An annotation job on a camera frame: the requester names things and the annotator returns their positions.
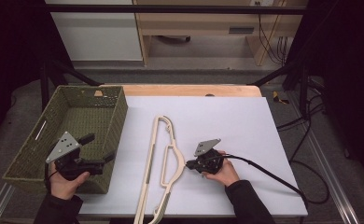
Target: white tabletop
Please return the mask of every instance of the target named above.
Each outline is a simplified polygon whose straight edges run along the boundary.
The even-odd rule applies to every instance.
[[[159,115],[174,124],[176,145],[185,161],[194,160],[202,141],[220,138],[215,149],[251,160],[297,187],[263,97],[177,97],[127,96],[129,106],[109,192],[105,195],[79,195],[84,204],[82,215],[134,217],[138,205],[152,125]],[[169,135],[162,123],[154,152],[146,214],[153,214],[164,189],[160,185],[162,158]],[[169,153],[167,176],[176,168]],[[231,160],[242,179],[249,180],[273,216],[307,216],[301,197],[293,190],[266,176],[243,161]],[[185,169],[175,182],[165,215],[169,217],[229,217],[232,205],[224,188]]]

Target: gray floor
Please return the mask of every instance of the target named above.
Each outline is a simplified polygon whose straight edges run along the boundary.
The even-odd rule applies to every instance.
[[[253,59],[249,53],[245,50],[240,51],[239,48],[235,48],[235,50],[226,48],[227,51],[219,47],[219,51],[215,50],[217,45],[228,45],[229,41],[235,46],[247,49],[246,42],[238,38],[226,40],[213,37],[211,41],[213,43],[216,42],[217,45],[203,46],[203,44],[195,44],[203,43],[206,38],[209,37],[193,37],[191,43],[178,43],[178,40],[164,40],[161,38],[155,39],[150,54],[150,62],[153,62],[153,64],[146,68],[139,66],[106,69],[81,67],[80,71],[96,80],[113,83],[246,84],[270,73],[270,71],[278,66],[271,62],[267,62],[261,68],[254,67],[252,64],[248,66],[242,62],[250,64]],[[187,48],[181,48],[179,45],[188,46],[189,50],[186,50]],[[191,58],[196,56],[197,58],[204,57],[202,60],[204,65],[200,66],[199,63],[191,63]],[[261,89],[263,96],[268,99],[276,125],[284,124],[297,117],[291,104],[284,105],[273,101],[273,90],[279,88],[277,84],[281,80],[282,78],[276,79]],[[309,93],[310,96],[315,94],[313,91],[309,91]],[[281,99],[288,98],[284,92],[280,91],[279,94]],[[40,89],[37,81],[17,89],[13,95],[13,100],[16,99],[16,103],[10,108],[4,123],[0,127],[0,188],[2,188],[4,183],[1,179],[2,174],[12,162],[41,113]],[[364,223],[364,170],[361,164],[358,161],[348,160],[344,157],[343,144],[340,142],[326,114],[318,113],[314,115],[312,125],[312,132],[315,134],[331,167],[334,169],[336,176],[342,184],[345,194],[357,214],[359,222]],[[302,126],[280,132],[283,146],[289,157],[301,140],[302,135]],[[315,163],[312,150],[307,142],[304,142],[302,145],[296,159],[306,162],[317,171],[319,170]],[[292,169],[297,178],[298,185],[308,198],[316,201],[324,197],[324,187],[316,176],[299,165],[293,164]],[[2,219],[33,218],[42,198],[43,195],[33,195],[16,189],[6,207],[5,213],[2,215]],[[277,223],[297,222],[298,220],[296,218],[277,219]],[[330,198],[325,204],[310,204],[309,216],[305,219],[304,223],[344,223],[344,221],[335,202]]]

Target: hand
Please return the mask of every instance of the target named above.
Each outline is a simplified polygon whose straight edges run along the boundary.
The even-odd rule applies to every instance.
[[[75,180],[66,180],[60,173],[54,173],[56,172],[56,165],[54,162],[51,163],[50,170],[51,174],[54,174],[50,177],[51,195],[64,200],[71,200],[77,191],[77,187],[83,184],[90,176],[89,172],[85,172]]]
[[[222,155],[226,154],[224,151],[219,151],[219,153]],[[231,161],[228,161],[226,158],[223,160],[222,168],[220,168],[220,170],[215,175],[209,174],[207,172],[202,172],[202,174],[207,179],[216,180],[226,187],[240,180],[240,177],[232,166]]]

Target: black sleeve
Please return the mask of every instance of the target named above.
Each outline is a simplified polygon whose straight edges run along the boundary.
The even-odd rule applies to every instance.
[[[75,196],[63,200],[47,194],[36,214],[34,224],[71,224],[74,223],[83,201]]]
[[[225,191],[234,207],[234,213],[239,224],[275,224],[272,215],[249,181],[237,181],[226,187]]]

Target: woven basket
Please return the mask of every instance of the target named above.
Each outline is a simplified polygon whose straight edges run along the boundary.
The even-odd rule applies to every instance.
[[[64,132],[76,139],[95,133],[95,140],[82,147],[80,157],[100,160],[118,149],[127,109],[122,87],[59,86],[3,179],[25,191],[46,192],[43,179],[50,146]],[[113,166],[114,161],[107,163],[104,173],[91,175],[77,193],[107,193]]]

